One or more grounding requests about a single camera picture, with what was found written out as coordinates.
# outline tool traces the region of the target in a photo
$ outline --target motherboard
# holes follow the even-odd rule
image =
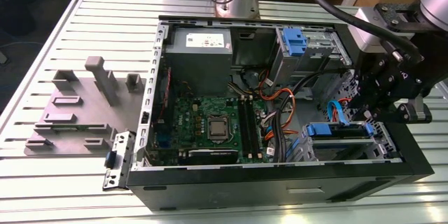
[[[176,98],[170,131],[158,131],[146,149],[150,164],[268,163],[256,127],[264,115],[262,100]]]

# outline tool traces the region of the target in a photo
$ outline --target metal extrusion rail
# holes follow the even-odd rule
[[[356,8],[344,8],[349,13]],[[316,5],[260,2],[262,19],[337,22]],[[140,73],[150,63],[158,15],[213,16],[208,0],[72,0],[9,105],[0,117],[0,221],[157,223],[441,223],[448,222],[448,94],[438,84],[425,99],[429,125],[410,125],[434,175],[388,188],[356,202],[150,212],[130,191],[101,191],[104,158],[33,158],[22,154],[54,88],[56,70],[84,69],[102,56],[116,77]]]

